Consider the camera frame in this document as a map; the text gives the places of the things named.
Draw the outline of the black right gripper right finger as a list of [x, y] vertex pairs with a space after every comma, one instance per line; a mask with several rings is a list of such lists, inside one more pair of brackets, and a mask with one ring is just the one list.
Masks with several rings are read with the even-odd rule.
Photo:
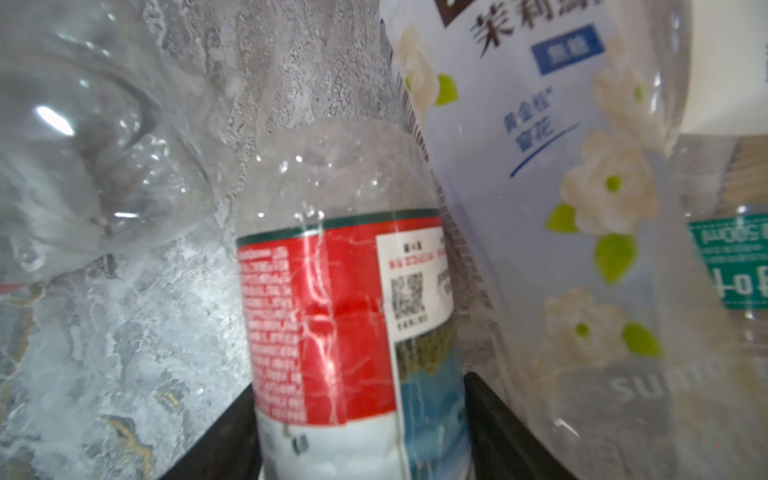
[[478, 374], [467, 373], [464, 384], [477, 479], [575, 479]]

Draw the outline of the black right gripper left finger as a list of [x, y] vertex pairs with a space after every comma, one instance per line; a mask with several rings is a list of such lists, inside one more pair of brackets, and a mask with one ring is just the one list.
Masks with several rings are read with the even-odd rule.
[[249, 385], [161, 479], [258, 479], [262, 457], [256, 427]]

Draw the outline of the red label clear bottle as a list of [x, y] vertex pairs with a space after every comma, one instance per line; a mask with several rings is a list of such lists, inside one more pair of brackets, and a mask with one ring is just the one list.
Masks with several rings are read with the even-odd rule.
[[263, 478], [473, 477], [446, 240], [406, 132], [267, 138], [236, 253]]

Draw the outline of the blue label clear bottle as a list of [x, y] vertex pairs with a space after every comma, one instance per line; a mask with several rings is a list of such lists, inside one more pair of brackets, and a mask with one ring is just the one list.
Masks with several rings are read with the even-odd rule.
[[208, 111], [131, 2], [3, 2], [2, 291], [192, 230], [219, 180]]

